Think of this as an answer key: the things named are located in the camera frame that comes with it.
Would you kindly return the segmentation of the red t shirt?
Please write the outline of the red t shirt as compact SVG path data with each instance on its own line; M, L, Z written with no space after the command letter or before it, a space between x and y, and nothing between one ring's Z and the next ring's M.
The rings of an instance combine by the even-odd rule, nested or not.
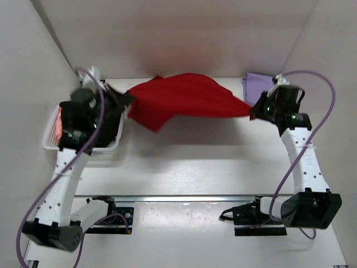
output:
M156 76L131 88L128 95L134 98L128 117L153 132L174 116L245 117L250 110L212 78L194 73Z

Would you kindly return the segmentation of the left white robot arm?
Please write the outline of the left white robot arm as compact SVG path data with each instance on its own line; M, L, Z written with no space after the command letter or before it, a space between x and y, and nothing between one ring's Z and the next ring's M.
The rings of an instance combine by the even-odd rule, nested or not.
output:
M33 220L21 231L40 246L75 251L96 222L111 222L117 215L114 198L96 195L72 212L72 204L81 175L93 151L108 151L120 138L124 112L134 97L119 93L107 85L101 91L79 88L70 99L59 104L57 117L62 125L57 163L51 186L41 198Z

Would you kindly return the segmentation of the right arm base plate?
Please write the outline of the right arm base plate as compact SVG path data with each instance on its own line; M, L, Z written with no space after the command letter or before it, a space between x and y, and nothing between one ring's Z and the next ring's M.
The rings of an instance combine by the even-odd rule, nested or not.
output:
M259 210L258 205L246 204L233 207L235 237L273 237L286 236L286 228L272 221Z

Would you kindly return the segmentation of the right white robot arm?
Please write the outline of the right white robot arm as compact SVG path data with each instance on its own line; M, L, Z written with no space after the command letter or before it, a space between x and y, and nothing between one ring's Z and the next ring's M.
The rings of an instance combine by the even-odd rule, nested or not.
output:
M222 212L221 221L233 221L245 228L282 224L287 228L326 229L342 205L340 194L332 193L322 174L312 143L310 118L300 113L305 91L297 86L276 85L263 92L250 110L258 118L277 126L290 160L288 175L293 177L293 195L256 197L248 204Z

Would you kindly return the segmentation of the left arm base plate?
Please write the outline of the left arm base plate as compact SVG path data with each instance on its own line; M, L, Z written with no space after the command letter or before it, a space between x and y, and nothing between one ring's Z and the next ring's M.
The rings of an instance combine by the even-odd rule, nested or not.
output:
M134 218L134 203L116 203L116 212L121 216L112 216L87 230L87 234L131 235Z

